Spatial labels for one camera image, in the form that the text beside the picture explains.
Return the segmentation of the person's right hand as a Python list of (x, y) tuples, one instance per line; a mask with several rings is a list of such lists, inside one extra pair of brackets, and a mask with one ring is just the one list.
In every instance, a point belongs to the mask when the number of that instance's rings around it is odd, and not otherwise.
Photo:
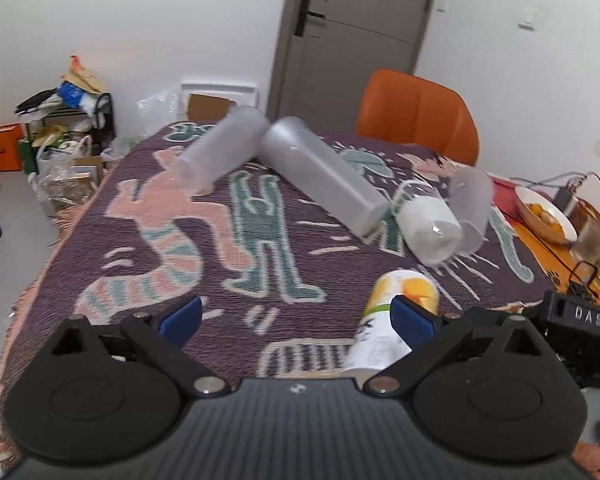
[(572, 458), (593, 479), (600, 480), (600, 445), (579, 441), (573, 450)]

